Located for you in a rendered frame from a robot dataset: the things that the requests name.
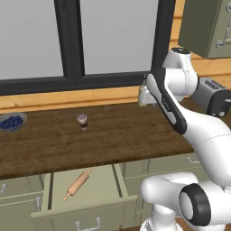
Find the grey bowl of blueberries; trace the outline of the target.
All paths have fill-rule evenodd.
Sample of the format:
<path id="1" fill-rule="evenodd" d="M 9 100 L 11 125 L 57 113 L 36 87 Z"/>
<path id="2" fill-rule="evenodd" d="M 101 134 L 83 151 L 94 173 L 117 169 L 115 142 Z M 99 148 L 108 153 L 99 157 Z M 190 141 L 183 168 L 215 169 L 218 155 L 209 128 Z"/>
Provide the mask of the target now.
<path id="1" fill-rule="evenodd" d="M 25 113 L 8 113 L 0 115 L 0 131 L 15 132 L 27 121 Z"/>

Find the wooden rolling pin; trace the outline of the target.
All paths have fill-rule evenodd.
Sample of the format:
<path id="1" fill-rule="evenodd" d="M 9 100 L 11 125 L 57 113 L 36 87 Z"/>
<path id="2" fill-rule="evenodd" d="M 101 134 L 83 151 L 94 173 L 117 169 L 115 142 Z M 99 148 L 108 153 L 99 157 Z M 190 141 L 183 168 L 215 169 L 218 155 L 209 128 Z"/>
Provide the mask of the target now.
<path id="1" fill-rule="evenodd" d="M 67 189 L 67 194 L 63 197 L 63 200 L 66 201 L 69 196 L 74 196 L 76 192 L 82 187 L 82 185 L 86 182 L 89 177 L 89 173 L 91 173 L 91 169 L 87 171 L 83 171 L 78 178 L 69 186 Z"/>

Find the black framed window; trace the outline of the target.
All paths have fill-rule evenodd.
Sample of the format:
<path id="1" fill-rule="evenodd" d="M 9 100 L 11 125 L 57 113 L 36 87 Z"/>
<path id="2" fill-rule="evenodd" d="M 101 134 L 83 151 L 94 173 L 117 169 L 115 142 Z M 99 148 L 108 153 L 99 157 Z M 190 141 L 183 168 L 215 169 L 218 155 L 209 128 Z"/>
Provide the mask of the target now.
<path id="1" fill-rule="evenodd" d="M 0 80 L 0 96 L 51 93 L 82 89 L 133 87 L 144 73 L 87 74 L 84 63 L 80 0 L 52 0 L 58 25 L 63 74 L 57 77 Z M 169 49 L 176 0 L 159 0 L 151 67 L 160 67 Z"/>

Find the olive green wall cupboard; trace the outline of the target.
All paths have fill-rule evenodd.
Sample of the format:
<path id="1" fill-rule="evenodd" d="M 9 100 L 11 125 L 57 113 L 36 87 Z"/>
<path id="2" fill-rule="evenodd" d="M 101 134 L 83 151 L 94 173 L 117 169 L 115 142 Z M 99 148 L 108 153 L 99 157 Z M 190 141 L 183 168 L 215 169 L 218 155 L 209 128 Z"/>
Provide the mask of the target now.
<path id="1" fill-rule="evenodd" d="M 180 26 L 179 45 L 204 59 L 231 58 L 231 44 L 217 48 L 226 30 L 231 39 L 231 0 L 185 0 Z"/>

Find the silver black toaster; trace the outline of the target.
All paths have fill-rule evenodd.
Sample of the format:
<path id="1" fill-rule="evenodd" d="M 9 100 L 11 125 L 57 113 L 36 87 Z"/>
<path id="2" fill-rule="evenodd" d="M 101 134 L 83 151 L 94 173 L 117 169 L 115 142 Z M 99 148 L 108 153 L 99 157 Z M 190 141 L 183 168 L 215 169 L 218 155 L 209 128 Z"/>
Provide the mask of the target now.
<path id="1" fill-rule="evenodd" d="M 225 116 L 231 107 L 231 91 L 212 78 L 200 78 L 196 91 L 190 96 L 207 115 Z"/>

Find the open olive green drawer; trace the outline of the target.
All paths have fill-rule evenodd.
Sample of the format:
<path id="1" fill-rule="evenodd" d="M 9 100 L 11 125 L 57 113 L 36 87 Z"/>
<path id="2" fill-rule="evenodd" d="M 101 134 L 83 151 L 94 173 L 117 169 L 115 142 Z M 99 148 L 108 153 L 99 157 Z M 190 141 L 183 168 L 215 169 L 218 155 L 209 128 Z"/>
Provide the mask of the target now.
<path id="1" fill-rule="evenodd" d="M 31 214 L 36 231 L 77 231 L 75 223 L 101 218 L 98 231 L 116 231 L 125 220 L 132 221 L 129 208 L 135 208 L 136 196 L 129 196 L 117 164 L 92 169 L 88 179 L 66 201 L 67 188 L 82 169 L 45 175 L 42 211 Z"/>

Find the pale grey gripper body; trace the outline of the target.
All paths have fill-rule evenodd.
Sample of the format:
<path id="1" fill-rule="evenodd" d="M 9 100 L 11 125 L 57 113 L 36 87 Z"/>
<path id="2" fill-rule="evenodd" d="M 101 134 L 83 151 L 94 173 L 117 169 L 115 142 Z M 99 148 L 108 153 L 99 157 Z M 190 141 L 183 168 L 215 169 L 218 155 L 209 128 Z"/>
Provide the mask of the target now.
<path id="1" fill-rule="evenodd" d="M 139 94 L 138 94 L 138 104 L 139 106 L 148 106 L 157 104 L 155 98 L 149 92 L 148 87 L 140 86 L 139 87 Z"/>

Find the olive green drawer front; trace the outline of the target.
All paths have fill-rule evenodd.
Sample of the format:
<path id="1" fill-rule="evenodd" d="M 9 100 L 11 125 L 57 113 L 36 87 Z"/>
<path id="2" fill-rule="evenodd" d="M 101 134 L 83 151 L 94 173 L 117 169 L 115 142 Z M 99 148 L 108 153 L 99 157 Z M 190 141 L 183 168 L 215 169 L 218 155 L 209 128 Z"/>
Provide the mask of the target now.
<path id="1" fill-rule="evenodd" d="M 191 160 L 198 161 L 198 158 L 194 152 L 150 159 L 147 173 L 155 174 L 163 172 L 175 172 L 201 166 L 200 163 L 191 164 L 188 162 L 188 156 L 191 158 Z"/>
<path id="2" fill-rule="evenodd" d="M 0 180 L 0 190 L 3 184 L 6 184 L 7 188 L 0 194 L 0 200 L 33 198 L 42 195 L 44 177 L 42 175 L 33 175 Z"/>

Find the glass cup with brown drink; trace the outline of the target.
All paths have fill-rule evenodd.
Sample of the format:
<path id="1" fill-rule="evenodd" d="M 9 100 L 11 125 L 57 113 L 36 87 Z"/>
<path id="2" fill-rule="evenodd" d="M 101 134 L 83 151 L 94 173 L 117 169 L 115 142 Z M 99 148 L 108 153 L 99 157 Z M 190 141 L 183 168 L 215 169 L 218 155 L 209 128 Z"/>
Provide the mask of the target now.
<path id="1" fill-rule="evenodd" d="M 88 116 L 86 114 L 79 114 L 77 116 L 77 120 L 83 130 L 86 130 L 88 128 Z"/>

